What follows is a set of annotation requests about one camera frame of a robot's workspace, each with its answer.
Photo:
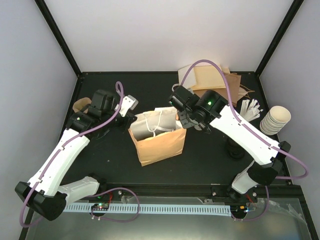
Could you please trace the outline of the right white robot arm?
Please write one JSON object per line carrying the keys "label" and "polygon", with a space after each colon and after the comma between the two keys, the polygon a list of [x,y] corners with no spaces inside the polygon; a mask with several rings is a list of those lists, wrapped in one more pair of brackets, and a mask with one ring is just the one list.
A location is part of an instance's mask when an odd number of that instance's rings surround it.
{"label": "right white robot arm", "polygon": [[168,102],[177,109],[182,127],[194,127],[209,133],[215,128],[227,135],[235,145],[244,149],[252,158],[251,164],[238,173],[227,189],[228,198],[240,201],[257,185],[268,186],[278,177],[282,161],[291,149],[286,142],[271,139],[238,113],[233,113],[227,100],[213,90],[202,97],[178,86]]}

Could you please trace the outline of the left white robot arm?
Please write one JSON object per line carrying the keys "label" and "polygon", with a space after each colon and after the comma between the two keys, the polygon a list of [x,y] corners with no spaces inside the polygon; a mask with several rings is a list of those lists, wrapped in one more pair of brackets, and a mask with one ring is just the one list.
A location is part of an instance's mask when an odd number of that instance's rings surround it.
{"label": "left white robot arm", "polygon": [[81,151],[94,138],[103,137],[110,128],[128,129],[137,118],[132,110],[138,100],[97,90],[92,98],[84,97],[73,105],[62,137],[37,173],[27,182],[20,181],[15,192],[26,207],[53,221],[65,207],[86,197],[103,199],[107,193],[105,179],[92,173],[83,179],[62,185],[61,182]]}

